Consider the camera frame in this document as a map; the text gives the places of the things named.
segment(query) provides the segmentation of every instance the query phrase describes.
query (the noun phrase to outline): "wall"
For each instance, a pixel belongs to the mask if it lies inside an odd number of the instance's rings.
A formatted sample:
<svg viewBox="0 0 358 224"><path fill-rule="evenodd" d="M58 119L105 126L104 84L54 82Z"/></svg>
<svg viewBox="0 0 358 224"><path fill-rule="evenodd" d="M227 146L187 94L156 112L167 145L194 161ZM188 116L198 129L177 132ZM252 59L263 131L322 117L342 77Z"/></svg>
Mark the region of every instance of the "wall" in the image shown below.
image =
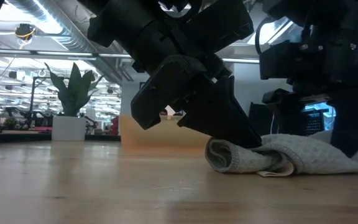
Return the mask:
<svg viewBox="0 0 358 224"><path fill-rule="evenodd" d="M250 104L262 104L263 95L272 90L282 88L291 91L285 79L261 80L259 64L234 64L234 95L242 109L248 114Z"/></svg>
<svg viewBox="0 0 358 224"><path fill-rule="evenodd" d="M131 101L139 91L140 83L146 82L149 76L144 74L132 74L134 79L133 82L123 81L122 82L122 96L121 96L121 113L120 114L131 114Z"/></svg>

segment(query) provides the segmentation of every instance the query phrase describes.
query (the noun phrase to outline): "screw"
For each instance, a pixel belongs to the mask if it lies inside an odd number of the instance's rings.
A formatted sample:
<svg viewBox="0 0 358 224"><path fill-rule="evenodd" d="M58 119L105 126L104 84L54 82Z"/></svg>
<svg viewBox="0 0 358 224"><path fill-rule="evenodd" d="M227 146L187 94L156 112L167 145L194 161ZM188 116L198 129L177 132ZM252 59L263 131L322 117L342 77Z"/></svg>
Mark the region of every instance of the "screw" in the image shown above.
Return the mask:
<svg viewBox="0 0 358 224"><path fill-rule="evenodd" d="M352 50L355 50L356 48L357 48L357 45L356 45L356 44L351 43L351 49L352 49Z"/></svg>
<svg viewBox="0 0 358 224"><path fill-rule="evenodd" d="M308 48L309 48L309 45L307 45L307 44L303 44L303 45L300 47L301 50L306 50L306 49L308 49Z"/></svg>
<svg viewBox="0 0 358 224"><path fill-rule="evenodd" d="M149 88L149 92L155 96L157 94L157 88L155 86L151 86Z"/></svg>

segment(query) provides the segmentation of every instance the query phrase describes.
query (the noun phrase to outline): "gray towel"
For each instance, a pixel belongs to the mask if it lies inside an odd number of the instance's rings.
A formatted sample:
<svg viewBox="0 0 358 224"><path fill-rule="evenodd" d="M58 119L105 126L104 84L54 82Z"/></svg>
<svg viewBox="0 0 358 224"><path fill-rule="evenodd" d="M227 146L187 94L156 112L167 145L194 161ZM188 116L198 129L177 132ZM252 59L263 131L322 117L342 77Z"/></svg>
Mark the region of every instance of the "gray towel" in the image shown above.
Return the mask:
<svg viewBox="0 0 358 224"><path fill-rule="evenodd" d="M263 146L256 149L244 149L225 140L210 139L206 146L206 159L218 172L256 172L265 177L358 173L358 161L323 142L330 134L319 134L314 138L289 134L262 136Z"/></svg>

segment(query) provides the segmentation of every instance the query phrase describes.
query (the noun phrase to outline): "exposed duct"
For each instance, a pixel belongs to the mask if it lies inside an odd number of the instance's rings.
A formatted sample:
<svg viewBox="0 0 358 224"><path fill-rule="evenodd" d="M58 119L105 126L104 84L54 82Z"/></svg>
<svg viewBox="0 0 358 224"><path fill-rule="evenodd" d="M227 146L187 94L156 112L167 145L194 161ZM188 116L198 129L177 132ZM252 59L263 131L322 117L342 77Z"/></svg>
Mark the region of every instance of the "exposed duct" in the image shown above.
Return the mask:
<svg viewBox="0 0 358 224"><path fill-rule="evenodd" d="M58 30L61 37L52 37L72 52L97 52L91 42L78 30L67 15L57 6L53 0L8 0L8 3L18 10L33 17L33 23L44 32ZM109 82L121 84L122 75L105 59L97 58L87 62L105 74Z"/></svg>
<svg viewBox="0 0 358 224"><path fill-rule="evenodd" d="M131 58L129 54L118 54L118 53L75 53L75 52L54 52L54 51L44 51L44 50L11 50L11 49L0 49L0 57L6 57L7 55L15 55L17 58L48 58L48 59L59 59L67 57L76 57L78 60L82 58L88 58L90 56L95 58ZM259 63L258 55L249 55L244 58L226 58L223 57L222 60L227 63Z"/></svg>

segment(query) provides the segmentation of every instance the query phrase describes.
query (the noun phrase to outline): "desk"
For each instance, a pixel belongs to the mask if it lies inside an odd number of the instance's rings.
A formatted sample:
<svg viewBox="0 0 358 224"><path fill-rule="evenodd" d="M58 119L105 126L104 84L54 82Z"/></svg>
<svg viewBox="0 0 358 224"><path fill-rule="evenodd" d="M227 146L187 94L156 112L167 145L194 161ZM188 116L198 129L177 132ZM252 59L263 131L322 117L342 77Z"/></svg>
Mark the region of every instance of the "desk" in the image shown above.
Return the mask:
<svg viewBox="0 0 358 224"><path fill-rule="evenodd" d="M358 175L225 175L195 149L0 144L0 223L358 224Z"/></svg>
<svg viewBox="0 0 358 224"><path fill-rule="evenodd" d="M0 134L39 134L39 131L3 130Z"/></svg>

